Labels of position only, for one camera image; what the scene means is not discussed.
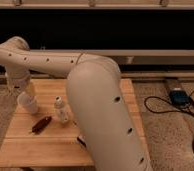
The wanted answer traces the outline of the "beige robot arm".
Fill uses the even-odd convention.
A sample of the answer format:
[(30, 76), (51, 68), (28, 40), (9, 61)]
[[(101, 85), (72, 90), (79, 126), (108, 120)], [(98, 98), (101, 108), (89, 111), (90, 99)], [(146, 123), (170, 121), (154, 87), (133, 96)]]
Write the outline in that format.
[(32, 70), (67, 79), (68, 103), (96, 171), (153, 171), (114, 60), (88, 53), (32, 51), (15, 36), (0, 44), (0, 66), (12, 88), (25, 88)]

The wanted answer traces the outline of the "beige wrist gripper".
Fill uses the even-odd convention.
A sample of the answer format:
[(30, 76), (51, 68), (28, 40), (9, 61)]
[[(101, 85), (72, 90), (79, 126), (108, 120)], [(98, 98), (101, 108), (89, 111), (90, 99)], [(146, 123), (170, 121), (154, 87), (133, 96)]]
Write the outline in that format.
[(29, 96), (35, 95), (35, 86), (30, 81), (30, 74), (26, 74), (22, 78), (13, 78), (5, 73), (7, 86), (10, 91), (21, 91), (27, 93)]

